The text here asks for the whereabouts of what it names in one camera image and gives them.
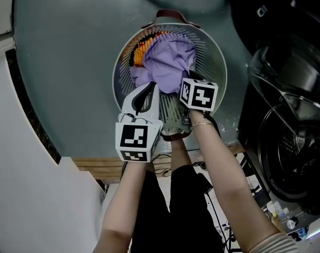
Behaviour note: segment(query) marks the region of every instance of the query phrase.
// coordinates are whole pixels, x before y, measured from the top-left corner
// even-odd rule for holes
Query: basket handle
[[[153,20],[151,23],[142,26],[141,28],[144,29],[144,28],[147,28],[147,27],[153,25],[153,24],[156,22],[157,18],[159,18],[159,17],[171,17],[171,18],[175,18],[175,19],[178,19],[178,20],[182,21],[182,22],[185,23],[185,24],[190,24],[190,25],[195,26],[196,28],[201,28],[201,26],[199,26],[199,25],[197,25],[197,24],[195,24],[195,23],[188,22],[188,21],[186,20],[186,18],[182,15],[181,12],[175,11],[175,10],[173,10],[173,9],[160,9],[160,10],[156,13],[156,17],[154,18],[154,20]]]

